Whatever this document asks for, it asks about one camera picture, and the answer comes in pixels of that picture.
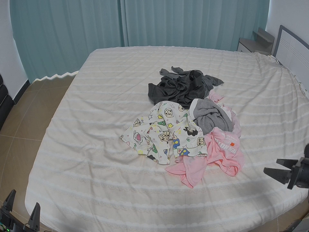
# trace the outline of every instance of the nightstand drawer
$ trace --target nightstand drawer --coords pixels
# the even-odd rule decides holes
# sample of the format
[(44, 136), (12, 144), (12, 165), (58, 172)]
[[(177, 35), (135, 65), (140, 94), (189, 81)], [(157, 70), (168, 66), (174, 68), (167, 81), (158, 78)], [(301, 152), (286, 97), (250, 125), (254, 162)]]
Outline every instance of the nightstand drawer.
[(247, 48), (245, 48), (245, 46), (240, 42), (238, 43), (237, 51), (238, 52), (248, 52), (248, 53), (250, 53), (250, 51)]

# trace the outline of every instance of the bed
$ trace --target bed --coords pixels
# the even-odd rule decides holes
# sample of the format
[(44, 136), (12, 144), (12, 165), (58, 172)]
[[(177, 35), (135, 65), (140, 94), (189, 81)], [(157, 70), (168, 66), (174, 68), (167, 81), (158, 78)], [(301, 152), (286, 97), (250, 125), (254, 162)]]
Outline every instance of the bed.
[[(279, 42), (276, 54), (284, 63)], [(245, 165), (237, 176), (207, 166), (190, 189), (166, 165), (139, 156), (119, 139), (136, 117), (149, 114), (148, 83), (159, 83), (159, 70), (171, 66), (225, 82), (214, 90), (241, 123)], [(46, 130), (29, 175), (27, 211), (38, 202), (41, 222), (58, 232), (249, 231), (307, 197), (307, 189), (288, 190), (263, 173), (264, 167), (280, 168), (277, 158), (303, 155), (309, 101), (302, 89), (290, 70), (259, 53), (97, 49)]]

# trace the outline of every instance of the tiled floor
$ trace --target tiled floor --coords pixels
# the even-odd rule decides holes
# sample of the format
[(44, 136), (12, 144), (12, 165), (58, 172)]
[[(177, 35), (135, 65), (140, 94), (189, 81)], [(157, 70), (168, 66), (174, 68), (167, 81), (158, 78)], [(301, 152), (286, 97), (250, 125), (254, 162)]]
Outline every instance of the tiled floor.
[[(45, 130), (74, 76), (34, 82), (13, 107), (0, 131), (0, 204), (12, 189), (16, 196), (13, 215), (28, 222), (25, 194), (28, 177)], [(309, 210), (308, 201), (251, 232), (278, 232)], [(40, 231), (50, 230), (41, 224)]]

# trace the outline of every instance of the curtain fold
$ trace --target curtain fold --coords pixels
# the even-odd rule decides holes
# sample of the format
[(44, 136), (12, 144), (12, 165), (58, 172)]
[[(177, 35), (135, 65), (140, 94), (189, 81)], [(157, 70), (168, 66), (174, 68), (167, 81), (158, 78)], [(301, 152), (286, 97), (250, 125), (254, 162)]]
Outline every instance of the curtain fold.
[(120, 0), (10, 0), (30, 82), (80, 69), (97, 48), (124, 46)]
[(121, 0), (128, 45), (236, 50), (240, 37), (265, 29), (269, 0)]
[(265, 29), (269, 0), (10, 0), (32, 82), (80, 69), (97, 48), (166, 45), (236, 50)]

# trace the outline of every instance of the white headboard panel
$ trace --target white headboard panel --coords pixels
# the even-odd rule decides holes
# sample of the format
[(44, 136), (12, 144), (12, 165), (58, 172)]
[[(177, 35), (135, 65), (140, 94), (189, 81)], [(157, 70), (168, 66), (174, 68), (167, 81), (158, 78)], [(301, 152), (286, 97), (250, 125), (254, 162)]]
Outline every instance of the white headboard panel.
[(309, 45), (280, 25), (273, 55), (291, 71), (309, 98)]

